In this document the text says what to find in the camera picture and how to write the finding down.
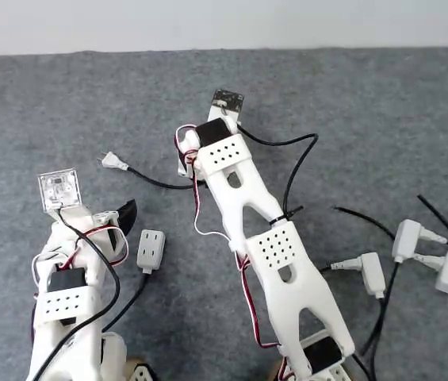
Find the hole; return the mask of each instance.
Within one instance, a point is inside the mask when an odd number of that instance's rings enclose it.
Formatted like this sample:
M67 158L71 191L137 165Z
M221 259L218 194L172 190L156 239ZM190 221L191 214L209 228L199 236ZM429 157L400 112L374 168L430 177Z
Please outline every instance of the hole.
M293 271L289 265L279 268L278 274L285 283L288 283L293 278Z
M227 177L227 182L232 188L238 189L241 187L241 180L239 179L238 174L236 172L232 172Z

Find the white plastic frame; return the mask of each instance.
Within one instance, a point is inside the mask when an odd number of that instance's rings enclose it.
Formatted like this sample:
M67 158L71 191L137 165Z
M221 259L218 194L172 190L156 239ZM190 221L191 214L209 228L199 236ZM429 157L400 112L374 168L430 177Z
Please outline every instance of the white plastic frame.
M231 118L227 117L225 121L230 131L236 130ZM185 150L198 148L196 145L190 147L186 141L184 143L181 146ZM299 341L299 315L304 308L308 308L324 323L327 333L340 347L343 356L351 355L354 352L354 342L342 314L326 281L308 258L294 224L281 219L274 223L270 231L249 239L244 235L245 206L256 210L267 221L273 221L283 215L283 212L277 199L266 189L243 137L235 134L200 148L194 168L199 178L206 181L215 198L222 214L224 229L231 239L232 250L237 251L241 258L246 255L250 258L264 290L271 325L281 344L279 352L289 359L296 379L308 380L312 375ZM239 188L228 183L228 176L232 172L236 173L241 182ZM268 238L277 238L275 235L288 238L293 246L293 251L289 252L287 258L283 256L280 263L271 263L270 259L266 259L267 255L263 251L265 247L260 244ZM283 244L279 244L278 248L285 249ZM293 274L287 283L278 273L278 269L284 266L289 266Z

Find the black plastic piece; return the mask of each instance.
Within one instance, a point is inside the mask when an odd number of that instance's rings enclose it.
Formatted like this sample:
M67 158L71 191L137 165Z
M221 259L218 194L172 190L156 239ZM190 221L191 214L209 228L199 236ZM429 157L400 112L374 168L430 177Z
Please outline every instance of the black plastic piece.
M137 218L137 205L136 200L132 199L118 209L118 226L125 236L130 233L132 227L136 223Z
M332 337L325 337L304 349L304 355L312 366L312 374L316 374L342 359L339 346Z
M70 288L86 286L85 269L83 267L57 271L51 274L48 292L68 290ZM60 320L63 325L75 323L75 317Z
M201 141L201 147L208 146L223 140L226 137L231 137L232 134L227 128L224 119L217 118L212 121L207 121L203 125L196 127L195 132Z

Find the gray carpet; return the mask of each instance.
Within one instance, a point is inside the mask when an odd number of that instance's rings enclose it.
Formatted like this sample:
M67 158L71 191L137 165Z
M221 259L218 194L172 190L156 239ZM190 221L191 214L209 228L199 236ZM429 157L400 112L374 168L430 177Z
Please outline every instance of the gray carpet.
M278 354L254 343L227 245L193 231L192 193L159 190L97 162L101 151L112 149L157 179L183 183L175 174L173 131L205 121L221 87L245 94L243 126L265 139L320 134L290 197L292 206L305 206L295 222L316 265L373 250L386 278L392 270L387 236L335 212L335 204L390 229L409 217L446 234L415 196L425 194L448 217L448 49L0 57L0 379L22 380L29 366L30 261L51 224L36 175L67 167L77 168L83 201L94 212L136 199L132 250L141 229L167 235L163 266L116 327L129 353L145 357L167 381L265 379ZM249 146L280 198L303 144ZM246 223L248 232L263 226L248 212ZM220 227L203 190L201 228ZM433 244L419 250L445 252ZM123 305L138 283L133 257L119 274ZM250 274L263 335L272 339ZM435 278L415 262L400 269L377 354L379 380L448 379L448 295L435 290ZM329 273L327 281L361 345L377 302L357 272ZM303 333L311 328L305 322Z

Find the white plug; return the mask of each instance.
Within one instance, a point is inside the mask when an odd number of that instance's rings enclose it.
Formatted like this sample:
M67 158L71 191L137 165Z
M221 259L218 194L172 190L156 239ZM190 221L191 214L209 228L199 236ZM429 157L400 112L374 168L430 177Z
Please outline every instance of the white plug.
M413 258L425 266L438 271L435 288L448 294L448 252L446 256L424 256L416 253Z
M121 169L122 171L127 171L128 164L125 163L124 161L120 160L120 158L118 156L116 156L113 153L113 151L109 151L104 154L105 154L104 159L101 160L102 166L104 168L117 168L117 169Z
M376 252L367 252L361 254L358 258L331 264L331 269L361 271L363 283L368 294L374 295L377 299L384 298L384 272L382 271L379 255Z
M137 267L143 269L143 273L151 274L153 270L160 268L163 257L163 247L166 236L158 230L143 230L137 250Z
M446 238L425 229L420 223L413 220L403 220L398 226L395 243L392 246L392 257L395 262L401 264L404 260L412 258L419 239L440 244L447 243Z

